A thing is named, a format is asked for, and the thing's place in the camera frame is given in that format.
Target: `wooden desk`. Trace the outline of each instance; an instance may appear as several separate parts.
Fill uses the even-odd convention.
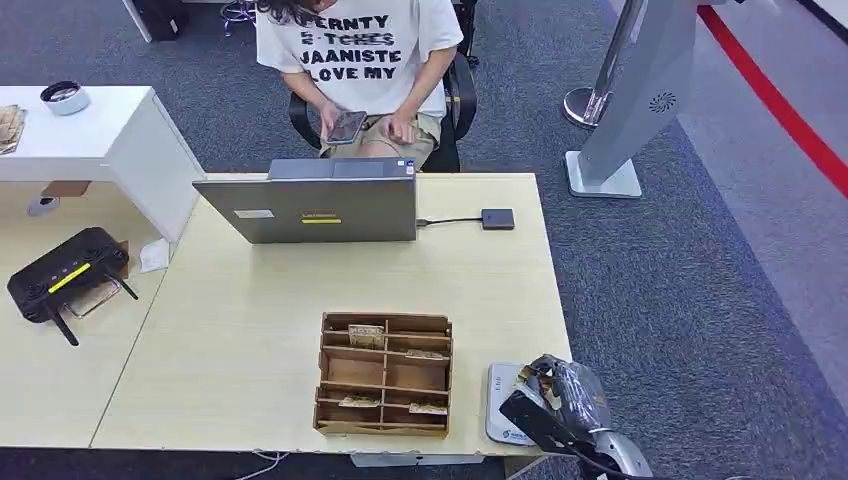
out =
[[[118,382],[163,272],[138,274],[139,249],[156,229],[110,183],[81,198],[63,198],[47,216],[27,216],[45,184],[0,183],[0,446],[88,447]],[[5,291],[9,277],[90,226],[129,240],[128,282],[139,301],[120,293],[84,320],[65,317],[80,340],[72,347],[52,323],[32,324]]]
[[[491,363],[571,358],[535,177],[421,175],[418,190],[422,217],[513,208],[517,229],[453,224],[409,243],[252,246],[199,201],[92,446],[536,453],[487,439],[483,426]],[[450,318],[446,439],[325,437],[312,428],[326,311]]]

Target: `metal pole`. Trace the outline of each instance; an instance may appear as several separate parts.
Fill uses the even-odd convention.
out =
[[[642,10],[645,0],[627,0],[618,17],[615,33],[612,35],[607,56],[601,65],[595,88],[576,88],[565,96],[563,101],[563,115],[572,123],[583,128],[595,128],[601,120],[606,109],[608,100],[612,95],[610,89],[615,79],[615,67],[624,46],[630,39],[636,19]]]

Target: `yellow stripe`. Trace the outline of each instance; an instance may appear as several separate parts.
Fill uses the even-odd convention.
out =
[[[61,279],[61,280],[59,280],[59,283],[57,283],[56,285],[53,285],[52,287],[50,287],[50,288],[47,290],[47,292],[49,292],[49,293],[54,293],[56,290],[59,290],[60,288],[64,287],[65,285],[67,285],[67,283],[68,283],[68,282],[70,282],[71,280],[73,280],[73,279],[77,278],[78,276],[80,276],[80,274],[81,274],[82,272],[84,272],[84,271],[88,270],[89,268],[91,268],[91,264],[90,264],[90,263],[86,263],[85,265],[81,266],[80,268],[78,268],[78,269],[74,270],[73,272],[71,272],[70,274],[68,274],[68,276],[67,276],[67,277],[65,277],[65,278],[63,278],[63,279]]]
[[[310,218],[301,220],[304,225],[329,225],[342,223],[341,218]]]

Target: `robotic arm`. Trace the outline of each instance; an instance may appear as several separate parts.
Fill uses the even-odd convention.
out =
[[[612,428],[600,380],[579,363],[544,355],[526,365],[500,412],[543,451],[579,457],[587,480],[658,480],[639,447]]]

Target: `wooden compartment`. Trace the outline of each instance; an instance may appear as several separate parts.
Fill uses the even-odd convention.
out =
[[[318,431],[448,434],[453,343],[446,317],[327,313],[322,329]]]

